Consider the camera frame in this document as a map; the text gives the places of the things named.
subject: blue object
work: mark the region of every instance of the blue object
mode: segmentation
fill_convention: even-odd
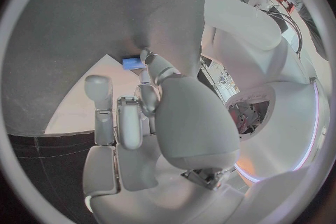
[[[140,58],[123,59],[124,70],[142,69],[146,66],[141,62]]]

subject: black floor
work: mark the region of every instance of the black floor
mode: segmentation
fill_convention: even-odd
[[[82,174],[94,134],[10,136],[17,158],[37,190],[75,223],[97,223],[84,204]]]

